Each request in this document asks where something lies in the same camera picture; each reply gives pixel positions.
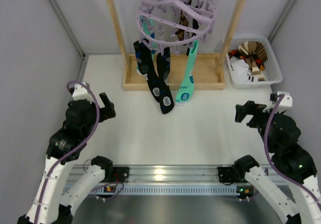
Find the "black patterned sock front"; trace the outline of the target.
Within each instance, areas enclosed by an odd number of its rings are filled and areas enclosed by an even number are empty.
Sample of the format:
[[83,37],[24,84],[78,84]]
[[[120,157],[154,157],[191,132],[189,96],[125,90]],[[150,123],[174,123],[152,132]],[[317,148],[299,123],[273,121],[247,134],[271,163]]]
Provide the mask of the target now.
[[139,70],[146,79],[149,90],[154,99],[159,103],[160,110],[167,114],[174,108],[174,100],[169,85],[158,77],[156,63],[153,62],[151,50],[143,43],[133,43],[135,57]]

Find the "black patterned sock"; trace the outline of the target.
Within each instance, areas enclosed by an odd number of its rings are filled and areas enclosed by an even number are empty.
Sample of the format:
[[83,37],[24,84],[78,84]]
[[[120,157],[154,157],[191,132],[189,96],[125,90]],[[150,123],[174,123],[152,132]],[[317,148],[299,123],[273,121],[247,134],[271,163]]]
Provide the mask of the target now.
[[170,74],[170,66],[171,66],[171,53],[170,48],[164,48],[164,54],[158,53],[156,56],[156,67],[158,77],[168,84],[168,76]]
[[139,70],[146,79],[149,90],[154,99],[159,103],[160,110],[167,114],[174,108],[174,100],[169,85],[158,77],[156,63],[153,62],[151,50],[143,43],[133,43],[135,57]]

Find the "mint green sock front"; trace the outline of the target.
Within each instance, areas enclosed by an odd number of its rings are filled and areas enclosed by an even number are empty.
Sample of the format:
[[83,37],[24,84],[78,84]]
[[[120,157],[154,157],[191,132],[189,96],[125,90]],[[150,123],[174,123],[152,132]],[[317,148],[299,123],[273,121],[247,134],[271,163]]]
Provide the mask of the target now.
[[181,86],[176,95],[176,105],[184,105],[189,102],[195,90],[195,81],[193,77],[193,69],[197,58],[199,42],[195,41],[190,48],[188,60],[186,64],[185,74]]

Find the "black patterned sock back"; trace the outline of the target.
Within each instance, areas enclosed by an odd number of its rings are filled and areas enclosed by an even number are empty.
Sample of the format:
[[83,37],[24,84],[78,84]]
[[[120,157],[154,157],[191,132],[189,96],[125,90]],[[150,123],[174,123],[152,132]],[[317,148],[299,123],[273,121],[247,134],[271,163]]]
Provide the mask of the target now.
[[171,53],[170,48],[164,48],[164,54],[158,53],[156,56],[156,67],[158,77],[168,84],[168,76],[170,74],[170,66],[171,66]]

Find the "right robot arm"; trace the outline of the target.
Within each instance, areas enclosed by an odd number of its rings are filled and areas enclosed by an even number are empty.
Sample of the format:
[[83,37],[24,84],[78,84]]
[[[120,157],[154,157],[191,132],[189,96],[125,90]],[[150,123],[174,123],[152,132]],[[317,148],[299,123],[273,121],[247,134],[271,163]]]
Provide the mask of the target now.
[[247,123],[258,130],[271,168],[282,177],[293,198],[285,195],[250,155],[235,161],[233,168],[264,197],[282,223],[320,223],[320,190],[312,156],[298,144],[301,135],[296,122],[284,113],[292,107],[292,98],[280,94],[273,104],[248,101],[236,105],[235,122],[247,115]]

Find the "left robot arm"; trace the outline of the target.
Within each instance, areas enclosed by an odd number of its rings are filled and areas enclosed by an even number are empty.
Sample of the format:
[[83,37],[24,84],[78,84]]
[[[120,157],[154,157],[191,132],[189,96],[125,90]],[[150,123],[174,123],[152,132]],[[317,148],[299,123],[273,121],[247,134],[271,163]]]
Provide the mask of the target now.
[[73,92],[62,127],[49,140],[41,185],[30,210],[18,223],[71,223],[84,199],[103,180],[111,180],[113,162],[102,156],[91,160],[83,176],[64,193],[65,184],[96,122],[114,118],[114,104],[100,93],[104,107],[99,110],[86,91]]

